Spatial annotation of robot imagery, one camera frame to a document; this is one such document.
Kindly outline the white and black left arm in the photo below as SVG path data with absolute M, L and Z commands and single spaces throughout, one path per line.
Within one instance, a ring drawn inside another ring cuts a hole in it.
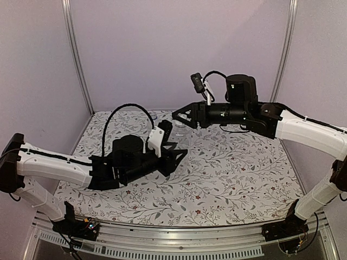
M 15 133 L 1 155 L 1 191 L 25 199 L 59 222 L 69 235 L 76 235 L 81 227 L 71 204 L 60 202 L 34 177 L 67 181 L 95 191 L 115 190 L 155 171 L 166 177 L 174 173 L 188 153 L 176 146 L 154 136 L 144 142 L 126 135 L 113 141 L 109 155 L 73 157 L 35 147 L 24 141 L 23 134 Z

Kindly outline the clear Pepsi plastic bottle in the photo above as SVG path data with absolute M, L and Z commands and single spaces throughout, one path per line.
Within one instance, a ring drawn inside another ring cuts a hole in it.
M 158 115 L 156 113 L 151 113 L 150 115 L 151 115 L 151 118 L 153 120 L 154 125 L 155 126 L 158 125 L 158 122 L 159 122 Z

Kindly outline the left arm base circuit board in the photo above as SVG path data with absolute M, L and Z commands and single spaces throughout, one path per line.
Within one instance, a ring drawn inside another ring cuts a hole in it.
M 63 220 L 52 221 L 53 231 L 73 238 L 96 241 L 100 230 L 100 222 L 92 217 L 78 220 L 75 218 L 73 205 L 65 201 L 64 206 L 66 213 Z

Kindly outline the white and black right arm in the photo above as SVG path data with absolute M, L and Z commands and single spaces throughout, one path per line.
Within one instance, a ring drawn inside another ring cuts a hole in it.
M 199 73 L 191 80 L 204 101 L 193 102 L 172 113 L 172 118 L 190 128 L 211 125 L 243 125 L 247 131 L 270 139 L 294 141 L 334 157 L 331 174 L 291 205 L 280 225 L 284 236 L 292 236 L 317 210 L 346 191 L 346 129 L 308 118 L 276 102 L 260 102 L 255 78 L 244 74 L 224 75 L 224 103 L 210 97 L 209 85 Z

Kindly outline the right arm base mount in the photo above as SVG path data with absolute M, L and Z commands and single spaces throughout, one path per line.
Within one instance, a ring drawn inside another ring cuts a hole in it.
M 279 243 L 281 251 L 286 254 L 297 253 L 303 244 L 303 239 L 298 236 L 304 235 L 305 237 L 309 231 L 307 222 L 295 215 L 295 207 L 298 201 L 297 199 L 291 204 L 284 220 L 264 224 L 261 227 L 261 234 L 267 242 L 295 236 L 295 239 Z

